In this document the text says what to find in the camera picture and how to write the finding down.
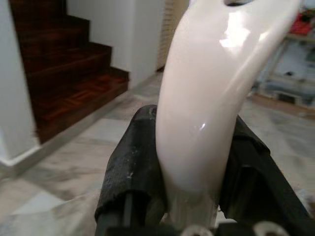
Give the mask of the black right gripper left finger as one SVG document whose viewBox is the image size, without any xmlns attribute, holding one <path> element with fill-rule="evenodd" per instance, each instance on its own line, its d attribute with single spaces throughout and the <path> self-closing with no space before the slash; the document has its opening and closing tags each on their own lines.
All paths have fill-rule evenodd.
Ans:
<svg viewBox="0 0 315 236">
<path fill-rule="evenodd" d="M 156 105 L 140 108 L 110 156 L 94 218 L 97 236 L 165 236 L 167 197 L 156 151 Z"/>
</svg>

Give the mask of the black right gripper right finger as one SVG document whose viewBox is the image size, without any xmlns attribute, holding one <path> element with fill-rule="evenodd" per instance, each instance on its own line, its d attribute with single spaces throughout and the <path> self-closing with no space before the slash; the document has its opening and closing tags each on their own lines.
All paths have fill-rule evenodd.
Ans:
<svg viewBox="0 0 315 236">
<path fill-rule="evenodd" d="M 238 117 L 221 189 L 219 206 L 233 223 L 218 226 L 220 236 L 313 236 L 315 222 L 271 157 L 269 148 Z"/>
</svg>

